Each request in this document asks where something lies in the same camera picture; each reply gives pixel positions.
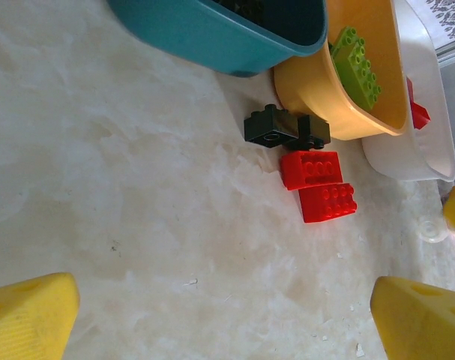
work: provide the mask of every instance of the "small white debris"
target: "small white debris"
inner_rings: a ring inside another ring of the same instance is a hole
[[[358,358],[365,356],[365,352],[362,350],[362,345],[360,345],[359,343],[357,343],[357,345],[355,346],[355,356],[357,356]]]
[[[195,285],[197,284],[199,281],[197,279],[193,279],[191,281],[189,281],[188,283],[185,283],[184,286],[186,287],[187,285]]]

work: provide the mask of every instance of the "plastic storage bin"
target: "plastic storage bin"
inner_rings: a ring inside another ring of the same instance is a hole
[[[365,39],[366,57],[382,87],[379,102],[368,113],[350,99],[338,79],[327,43],[315,55],[294,57],[275,67],[280,102],[296,115],[315,113],[323,118],[336,139],[402,134],[410,109],[391,0],[327,0],[327,9],[330,42],[346,26],[355,27]]]
[[[214,0],[108,0],[140,40],[239,77],[317,52],[327,36],[324,0],[264,0],[263,27]]]
[[[415,102],[427,108],[431,121],[415,130],[409,111],[403,135],[362,139],[364,152],[375,170],[391,178],[451,182],[455,178],[454,142],[436,50],[424,24],[405,0],[396,0],[395,10],[404,71],[413,82]],[[407,97],[403,101],[409,104]]]

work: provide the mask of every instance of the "white plastic container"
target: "white plastic container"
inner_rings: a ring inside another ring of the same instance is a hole
[[[391,178],[452,182],[455,178],[454,142],[436,50],[410,5],[405,0],[395,0],[394,5],[403,70],[414,85],[415,102],[427,109],[431,121],[416,130],[409,114],[403,135],[363,138],[364,152],[375,170]]]

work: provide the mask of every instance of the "white tile floor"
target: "white tile floor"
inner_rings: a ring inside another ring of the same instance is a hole
[[[455,290],[455,241],[426,244],[434,181],[335,142],[358,213],[305,225],[282,150],[241,122],[275,101],[140,43],[101,0],[0,1],[0,285],[72,272],[65,359],[384,359],[379,275]]]

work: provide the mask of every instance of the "black duplo block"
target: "black duplo block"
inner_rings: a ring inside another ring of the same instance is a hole
[[[265,106],[244,120],[244,138],[266,148],[273,148],[299,138],[297,119],[275,105]]]
[[[305,115],[299,118],[298,131],[298,139],[284,144],[289,150],[320,150],[331,142],[329,124],[317,116]]]

